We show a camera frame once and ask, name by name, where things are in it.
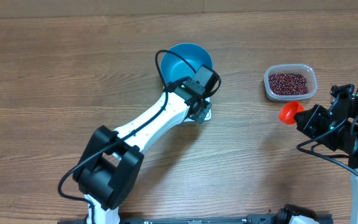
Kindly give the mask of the red measuring scoop blue handle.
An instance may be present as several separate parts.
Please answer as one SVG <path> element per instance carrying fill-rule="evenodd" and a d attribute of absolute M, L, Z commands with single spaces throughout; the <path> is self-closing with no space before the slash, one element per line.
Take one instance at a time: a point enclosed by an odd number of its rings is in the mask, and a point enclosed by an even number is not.
<path fill-rule="evenodd" d="M 281 109 L 278 118 L 285 124 L 295 124 L 294 116 L 303 111 L 304 107 L 299 101 L 290 101 Z"/>

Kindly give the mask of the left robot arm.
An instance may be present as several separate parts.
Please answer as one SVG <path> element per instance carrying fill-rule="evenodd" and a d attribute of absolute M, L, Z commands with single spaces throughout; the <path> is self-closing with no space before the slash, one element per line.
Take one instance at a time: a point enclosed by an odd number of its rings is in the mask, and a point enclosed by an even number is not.
<path fill-rule="evenodd" d="M 92 134 L 73 172 L 88 203 L 86 223 L 119 223 L 118 208 L 134 187 L 144 152 L 184 120 L 202 123 L 211 108 L 207 99 L 220 84 L 220 76 L 202 65 L 192 77 L 167 83 L 158 102 L 130 123 Z"/>

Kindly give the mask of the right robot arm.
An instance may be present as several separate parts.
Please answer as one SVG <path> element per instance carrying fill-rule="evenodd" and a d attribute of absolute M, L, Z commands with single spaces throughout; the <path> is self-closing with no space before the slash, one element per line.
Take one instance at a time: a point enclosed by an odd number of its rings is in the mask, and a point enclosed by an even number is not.
<path fill-rule="evenodd" d="M 350 172 L 351 223 L 358 223 L 358 88 L 333 85 L 330 94 L 329 108 L 314 105 L 294 115 L 297 129 L 309 138 L 296 148 Z"/>

